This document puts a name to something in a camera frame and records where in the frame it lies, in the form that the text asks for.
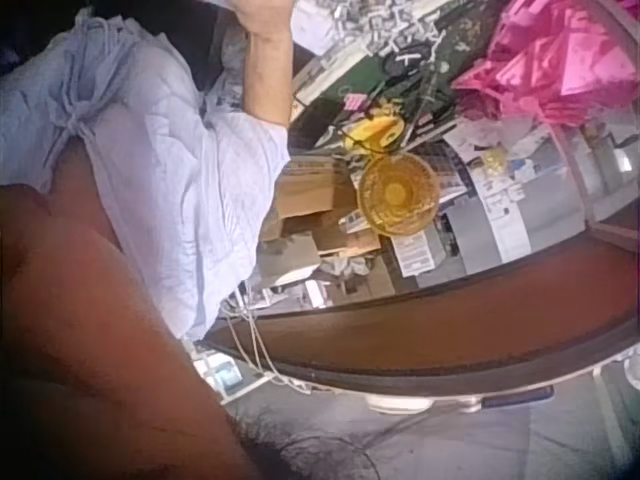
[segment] hand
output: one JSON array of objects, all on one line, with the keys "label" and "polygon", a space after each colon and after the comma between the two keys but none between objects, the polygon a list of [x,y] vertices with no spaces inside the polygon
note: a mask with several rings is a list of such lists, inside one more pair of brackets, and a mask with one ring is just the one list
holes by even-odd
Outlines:
[{"label": "hand", "polygon": [[231,0],[240,24],[265,40],[291,37],[294,0]]}]

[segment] pink fabric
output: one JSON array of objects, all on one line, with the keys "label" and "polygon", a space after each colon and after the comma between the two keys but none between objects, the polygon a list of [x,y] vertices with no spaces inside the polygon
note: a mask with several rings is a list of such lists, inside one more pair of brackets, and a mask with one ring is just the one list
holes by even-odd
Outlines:
[{"label": "pink fabric", "polygon": [[501,115],[531,113],[544,122],[577,126],[595,107],[629,104],[638,92],[638,73],[576,2],[513,0],[487,58],[453,87],[480,92],[491,99],[485,104],[499,102]]}]

